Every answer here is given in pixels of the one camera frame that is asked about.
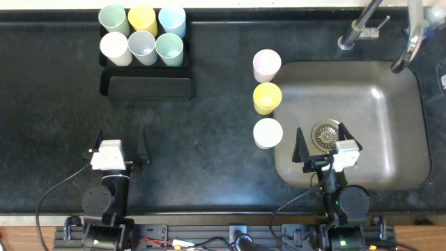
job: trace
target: sink drain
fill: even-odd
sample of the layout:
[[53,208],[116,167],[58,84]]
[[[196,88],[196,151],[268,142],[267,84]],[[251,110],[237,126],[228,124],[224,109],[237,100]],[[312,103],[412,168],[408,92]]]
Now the sink drain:
[[326,119],[317,123],[313,127],[313,143],[322,151],[331,151],[335,143],[339,141],[339,122],[333,119]]

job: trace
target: white wall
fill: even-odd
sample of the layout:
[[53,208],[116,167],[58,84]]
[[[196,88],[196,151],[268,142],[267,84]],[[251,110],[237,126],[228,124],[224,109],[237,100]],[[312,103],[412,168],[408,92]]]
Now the white wall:
[[[438,0],[422,0],[432,6]],[[147,4],[154,8],[257,8],[257,7],[358,7],[370,0],[0,0],[0,9],[99,9],[109,4],[131,8]],[[384,0],[381,6],[406,6],[406,0]]]

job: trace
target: white cup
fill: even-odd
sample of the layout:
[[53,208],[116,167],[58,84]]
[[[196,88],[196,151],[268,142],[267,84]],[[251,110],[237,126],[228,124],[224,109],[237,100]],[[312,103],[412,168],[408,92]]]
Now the white cup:
[[128,49],[145,66],[153,65],[158,59],[155,38],[148,31],[136,31],[128,38]]
[[125,36],[130,35],[130,27],[128,26],[125,10],[122,6],[110,5],[105,6],[99,12],[99,22],[109,32],[121,32]]
[[277,120],[265,118],[256,123],[253,134],[254,141],[259,148],[269,149],[280,143],[284,131]]
[[270,82],[282,65],[282,60],[273,50],[261,50],[252,60],[254,77],[259,83]]
[[156,40],[156,52],[167,66],[180,66],[183,62],[183,41],[173,33],[162,34]]
[[186,35],[186,12],[183,8],[162,8],[158,19],[167,33],[176,34],[180,38]]
[[105,34],[100,41],[100,51],[117,66],[128,66],[132,62],[127,38],[120,32]]

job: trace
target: stainless steel sink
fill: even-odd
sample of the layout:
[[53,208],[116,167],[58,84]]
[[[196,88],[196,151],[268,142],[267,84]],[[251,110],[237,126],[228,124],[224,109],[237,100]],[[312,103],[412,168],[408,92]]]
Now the stainless steel sink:
[[284,136],[275,147],[275,166],[285,182],[309,187],[311,174],[291,161],[296,129],[302,128],[310,155],[322,154],[337,138],[336,121],[364,147],[356,166],[345,169],[350,184],[409,189],[427,180],[431,163],[418,81],[409,69],[394,74],[390,65],[295,62],[280,69],[273,82],[283,98],[274,118]]

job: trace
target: faucet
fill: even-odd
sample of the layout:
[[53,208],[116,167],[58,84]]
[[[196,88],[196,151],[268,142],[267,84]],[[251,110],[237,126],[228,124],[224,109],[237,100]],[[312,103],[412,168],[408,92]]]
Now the faucet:
[[[362,11],[357,20],[354,20],[345,36],[338,39],[338,46],[343,50],[351,50],[355,45],[355,40],[365,30],[365,24],[369,21],[375,10],[383,0],[372,0]],[[410,33],[406,50],[400,58],[395,61],[390,70],[393,73],[400,73],[415,58],[423,40],[424,17],[422,0],[407,0],[409,12]]]

